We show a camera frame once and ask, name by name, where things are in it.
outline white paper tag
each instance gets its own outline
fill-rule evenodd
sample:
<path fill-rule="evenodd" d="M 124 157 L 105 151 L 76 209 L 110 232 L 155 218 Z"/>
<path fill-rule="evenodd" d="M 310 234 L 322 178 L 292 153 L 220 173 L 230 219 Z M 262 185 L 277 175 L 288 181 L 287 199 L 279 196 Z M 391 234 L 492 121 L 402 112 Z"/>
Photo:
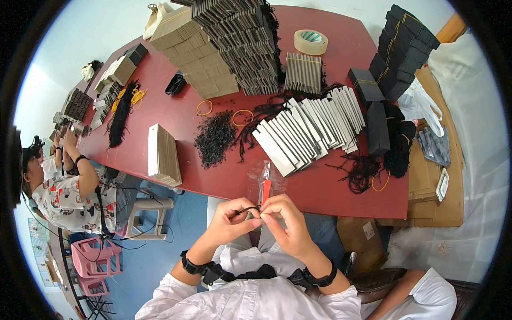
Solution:
<path fill-rule="evenodd" d="M 370 240 L 375 235 L 375 231 L 373 230 L 372 223 L 370 221 L 362 226 L 362 229 L 365 232 L 366 240 Z"/>

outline pile of black string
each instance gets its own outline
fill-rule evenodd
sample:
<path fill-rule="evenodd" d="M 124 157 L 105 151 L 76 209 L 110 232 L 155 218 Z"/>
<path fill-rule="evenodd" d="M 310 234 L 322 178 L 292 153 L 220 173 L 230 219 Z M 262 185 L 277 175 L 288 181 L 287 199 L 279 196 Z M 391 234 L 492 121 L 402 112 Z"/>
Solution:
<path fill-rule="evenodd" d="M 278 83 L 283 84 L 285 83 L 286 74 L 283 72 L 281 60 L 279 59 L 279 55 L 281 54 L 281 49 L 278 47 L 278 41 L 281 39 L 278 37 L 279 21 L 274 14 L 275 8 L 271 7 L 267 1 L 265 1 L 264 5 L 261 7 L 261 11 L 263 16 L 267 18 L 268 25 L 272 31 L 275 46 L 274 60 L 278 68 Z"/>
<path fill-rule="evenodd" d="M 123 142 L 124 131 L 128 114 L 132 112 L 133 89 L 139 84 L 138 80 L 131 81 L 126 86 L 126 92 L 119 99 L 117 110 L 106 125 L 106 132 L 109 133 L 109 148 L 115 148 Z"/>
<path fill-rule="evenodd" d="M 384 168 L 392 176 L 402 178 L 409 168 L 409 154 L 416 135 L 416 126 L 406 121 L 400 108 L 383 101 L 388 123 L 389 143 L 391 149 L 384 154 Z"/>
<path fill-rule="evenodd" d="M 197 127 L 199 133 L 194 146 L 199 152 L 203 168 L 209 169 L 226 160 L 226 151 L 233 146 L 237 133 L 237 128 L 231 122 L 232 116 L 232 110 L 218 112 L 205 118 Z"/>
<path fill-rule="evenodd" d="M 285 109 L 284 104 L 288 102 L 288 100 L 290 100 L 291 98 L 294 98 L 296 101 L 302 101 L 304 99 L 323 99 L 327 97 L 329 91 L 331 91 L 334 88 L 340 88 L 342 86 L 343 85 L 341 83 L 335 82 L 331 86 L 325 88 L 322 91 L 322 94 L 320 95 L 306 93 L 303 91 L 285 90 L 283 93 L 279 93 L 275 96 L 268 98 L 267 103 L 258 105 L 256 108 L 254 108 L 254 110 L 252 110 L 252 113 L 254 114 L 254 120 L 252 122 L 249 122 L 242 128 L 236 140 L 234 141 L 235 145 L 237 143 L 240 144 L 239 162 L 244 161 L 246 144 L 249 144 L 247 150 L 250 150 L 256 146 L 256 140 L 252 136 L 252 132 L 256 129 L 258 124 L 260 124 L 260 122 L 263 120 L 270 121 L 273 118 L 275 118 L 279 114 L 279 112 Z"/>
<path fill-rule="evenodd" d="M 372 178 L 376 177 L 379 173 L 380 162 L 377 158 L 372 156 L 359 156 L 356 154 L 348 154 L 342 156 L 345 162 L 340 166 L 326 164 L 326 166 L 343 170 L 347 175 L 338 181 L 349 181 L 349 189 L 356 195 L 360 195 L 370 188 L 372 185 Z M 346 169 L 345 164 L 352 162 L 352 167 Z"/>

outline patterned shirt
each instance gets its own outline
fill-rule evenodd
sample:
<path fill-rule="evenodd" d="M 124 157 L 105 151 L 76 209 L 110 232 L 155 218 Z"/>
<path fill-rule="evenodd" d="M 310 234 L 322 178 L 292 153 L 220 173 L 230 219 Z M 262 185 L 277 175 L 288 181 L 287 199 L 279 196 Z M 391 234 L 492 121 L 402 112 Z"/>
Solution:
<path fill-rule="evenodd" d="M 110 232 L 116 226 L 116 189 L 99 184 L 105 224 Z M 101 214 L 98 197 L 94 191 L 85 199 L 80 198 L 78 176 L 48 179 L 33 192 L 37 207 L 53 225 L 71 232 L 101 233 Z"/>
<path fill-rule="evenodd" d="M 45 180 L 58 179 L 62 177 L 62 164 L 57 168 L 55 156 L 49 156 L 41 162 L 42 171 L 45 173 Z"/>

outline chair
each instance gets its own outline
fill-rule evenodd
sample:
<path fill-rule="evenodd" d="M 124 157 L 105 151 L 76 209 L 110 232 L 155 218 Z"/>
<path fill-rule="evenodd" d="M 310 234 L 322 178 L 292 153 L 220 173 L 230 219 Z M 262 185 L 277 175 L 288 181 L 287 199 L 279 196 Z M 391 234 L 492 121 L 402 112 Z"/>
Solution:
<path fill-rule="evenodd" d="M 82 278 L 77 277 L 78 284 L 86 296 L 100 296 L 110 294 L 105 284 L 105 277 L 101 278 Z M 93 292 L 93 289 L 98 289 L 100 292 Z"/>
<path fill-rule="evenodd" d="M 97 278 L 122 273 L 119 254 L 121 248 L 112 241 L 105 240 L 101 246 L 99 237 L 84 239 L 71 244 L 73 265 L 82 278 Z M 115 269 L 111 258 L 116 260 Z"/>
<path fill-rule="evenodd" d="M 405 275 L 407 269 L 386 268 L 360 274 L 348 274 L 347 278 L 357 289 L 362 304 L 383 299 Z M 455 289 L 457 307 L 452 320 L 463 319 L 466 306 L 474 299 L 478 284 L 473 282 L 446 279 Z"/>
<path fill-rule="evenodd" d="M 167 234 L 162 233 L 163 219 L 165 212 L 168 209 L 174 208 L 174 201 L 170 198 L 137 198 L 133 207 L 132 213 L 128 218 L 128 222 L 123 229 L 116 232 L 121 237 L 130 238 L 132 240 L 166 240 Z M 158 212 L 157 225 L 153 232 L 143 232 L 139 226 L 140 224 L 135 223 L 136 213 L 140 210 L 153 210 Z"/>

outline brown leather chair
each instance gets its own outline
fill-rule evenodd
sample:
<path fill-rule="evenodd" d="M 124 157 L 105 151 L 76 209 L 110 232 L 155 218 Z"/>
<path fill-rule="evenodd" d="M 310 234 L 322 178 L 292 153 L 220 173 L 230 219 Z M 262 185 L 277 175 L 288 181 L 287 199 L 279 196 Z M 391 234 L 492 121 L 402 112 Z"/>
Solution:
<path fill-rule="evenodd" d="M 356 287 L 362 304 L 384 298 L 407 272 L 404 268 L 386 268 L 367 273 L 349 275 L 347 278 Z M 457 307 L 452 320 L 459 320 L 465 314 L 466 306 L 473 301 L 478 284 L 472 282 L 448 280 L 455 288 Z"/>

